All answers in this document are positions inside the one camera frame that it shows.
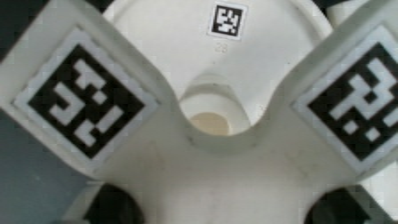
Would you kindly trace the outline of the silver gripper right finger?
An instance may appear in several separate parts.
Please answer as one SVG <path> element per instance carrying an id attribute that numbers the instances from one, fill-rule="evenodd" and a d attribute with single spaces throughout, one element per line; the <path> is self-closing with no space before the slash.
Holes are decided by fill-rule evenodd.
<path id="1" fill-rule="evenodd" d="M 322 195 L 304 224 L 391 224 L 391 216 L 361 185 L 342 187 Z"/>

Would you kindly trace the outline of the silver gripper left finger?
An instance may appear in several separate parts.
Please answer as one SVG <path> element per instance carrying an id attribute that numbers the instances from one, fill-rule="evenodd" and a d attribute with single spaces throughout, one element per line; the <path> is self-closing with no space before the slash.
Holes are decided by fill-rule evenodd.
<path id="1" fill-rule="evenodd" d="M 61 224 L 145 223 L 145 213 L 127 191 L 113 184 L 89 184 L 61 218 Z"/>

